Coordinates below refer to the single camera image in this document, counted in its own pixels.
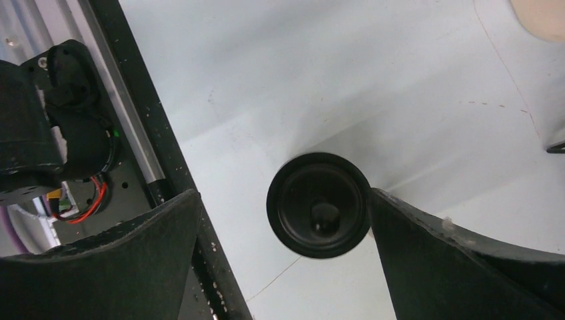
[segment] beige round object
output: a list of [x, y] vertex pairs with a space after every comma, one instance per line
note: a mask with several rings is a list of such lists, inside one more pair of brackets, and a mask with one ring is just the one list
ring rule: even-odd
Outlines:
[[565, 41], [565, 0], [510, 0], [521, 24], [547, 41]]

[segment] thin line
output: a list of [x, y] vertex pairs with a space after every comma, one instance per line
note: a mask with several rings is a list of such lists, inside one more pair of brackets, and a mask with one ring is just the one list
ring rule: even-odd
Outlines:
[[296, 262], [298, 262], [298, 260], [300, 260], [300, 258], [301, 257], [298, 257], [298, 259], [294, 260], [293, 263], [291, 263], [288, 267], [286, 267], [285, 270], [282, 270], [282, 272], [279, 273], [279, 275], [277, 275], [267, 286], [265, 286], [265, 288], [261, 289], [257, 294], [255, 294], [251, 298], [247, 299], [245, 302], [249, 302], [249, 301], [253, 300], [253, 298], [255, 298], [256, 296], [260, 295], [263, 291], [265, 291], [265, 289], [267, 289], [269, 287], [269, 285], [272, 285], [273, 282], [275, 282], [281, 275], [283, 275], [283, 273], [285, 273], [286, 270], [290, 269], [290, 267], [292, 267]]
[[478, 15], [478, 11], [476, 8], [476, 0], [473, 0], [473, 8], [475, 9], [475, 15], [477, 16], [478, 22], [480, 23], [480, 26], [482, 27], [482, 30], [484, 31], [484, 33], [486, 34], [486, 37], [488, 38], [492, 48], [494, 49], [494, 52], [496, 52], [496, 55], [498, 56], [498, 58], [500, 59], [500, 62], [502, 62], [502, 65], [504, 66], [504, 68], [506, 69], [506, 72], [508, 72], [508, 75], [510, 76], [512, 82], [514, 83], [514, 86], [516, 87], [516, 90], [518, 91], [518, 94], [520, 95], [520, 97], [522, 98], [522, 101], [524, 102], [524, 105], [526, 106], [526, 109], [528, 110], [528, 114], [530, 115], [530, 119], [532, 120], [532, 124], [534, 126], [534, 130], [536, 130], [536, 134], [538, 136], [538, 139], [541, 140], [541, 136], [540, 133], [538, 132], [538, 128], [536, 127], [536, 123], [534, 122], [534, 118], [532, 116], [532, 113], [530, 112], [530, 106], [528, 105], [528, 103], [526, 102], [524, 95], [522, 94], [520, 88], [518, 88], [518, 84], [516, 83], [516, 80], [514, 80], [514, 77], [512, 76], [512, 73], [510, 72], [508, 66], [505, 64], [504, 60], [502, 59], [502, 56], [500, 55], [500, 53], [498, 52], [498, 49], [496, 48], [496, 46], [494, 45], [494, 42], [492, 42], [492, 39], [490, 38], [488, 32], [486, 32], [486, 28], [484, 27], [484, 24], [482, 23], [482, 20], [480, 19], [479, 15]]

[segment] table surface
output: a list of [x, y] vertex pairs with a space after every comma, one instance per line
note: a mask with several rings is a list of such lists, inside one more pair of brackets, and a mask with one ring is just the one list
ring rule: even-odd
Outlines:
[[507, 2], [121, 0], [255, 319], [394, 319], [370, 237], [315, 261], [271, 231], [271, 179], [309, 151], [475, 232], [565, 251], [565, 155], [544, 152], [565, 140], [565, 45]]

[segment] hole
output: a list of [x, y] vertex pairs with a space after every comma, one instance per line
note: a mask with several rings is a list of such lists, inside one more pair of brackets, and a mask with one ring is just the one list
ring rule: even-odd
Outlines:
[[312, 230], [322, 237], [331, 237], [339, 230], [339, 209], [327, 202], [320, 202], [310, 210]]

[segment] purple cable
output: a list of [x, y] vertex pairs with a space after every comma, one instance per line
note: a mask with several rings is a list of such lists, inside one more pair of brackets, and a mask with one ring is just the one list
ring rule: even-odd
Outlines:
[[14, 229], [14, 224], [12, 224], [12, 220], [10, 219], [10, 214], [8, 214], [8, 209], [6, 207], [0, 207], [0, 222], [2, 223], [2, 227], [6, 230], [8, 237], [12, 240], [12, 244], [20, 253], [29, 253], [29, 250], [25, 247], [21, 239], [16, 233], [16, 229]]

